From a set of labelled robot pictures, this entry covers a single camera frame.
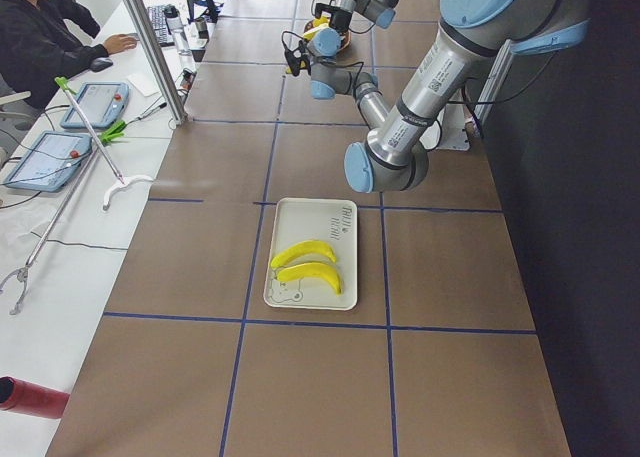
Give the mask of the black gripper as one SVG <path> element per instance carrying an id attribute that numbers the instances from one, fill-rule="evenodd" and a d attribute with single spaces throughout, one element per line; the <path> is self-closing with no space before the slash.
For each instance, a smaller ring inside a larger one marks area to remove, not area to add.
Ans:
<path id="1" fill-rule="evenodd" d="M 352 19 L 352 0 L 338 0 L 333 4 L 316 3 L 314 16 L 329 15 L 329 26 L 339 33 L 349 30 Z"/>
<path id="2" fill-rule="evenodd" d="M 299 75 L 302 71 L 311 74 L 310 56 L 305 40 L 299 40 L 295 48 L 284 46 L 284 57 L 287 63 L 286 72 L 288 74 Z"/>

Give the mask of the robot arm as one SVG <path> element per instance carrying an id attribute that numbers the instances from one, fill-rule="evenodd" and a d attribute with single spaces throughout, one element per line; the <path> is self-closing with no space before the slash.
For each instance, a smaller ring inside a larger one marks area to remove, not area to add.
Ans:
<path id="1" fill-rule="evenodd" d="M 331 0 L 314 3 L 313 16 L 328 18 L 329 27 L 339 33 L 350 29 L 352 17 L 358 14 L 374 26 L 386 29 L 395 17 L 399 0 Z"/>
<path id="2" fill-rule="evenodd" d="M 284 50 L 292 75 L 308 72 L 313 98 L 350 95 L 367 123 L 366 139 L 351 144 L 344 157 L 346 180 L 357 192 L 404 191 L 425 178 L 429 162 L 421 136 L 474 65 L 496 57 L 506 41 L 513 41 L 517 54 L 559 51 L 580 43 L 589 22 L 589 0 L 439 0 L 435 42 L 396 103 L 388 105 L 371 74 L 338 64 L 336 55 L 354 14 L 388 28 L 398 2 L 318 3 L 314 15 L 328 15 L 328 25 Z"/>

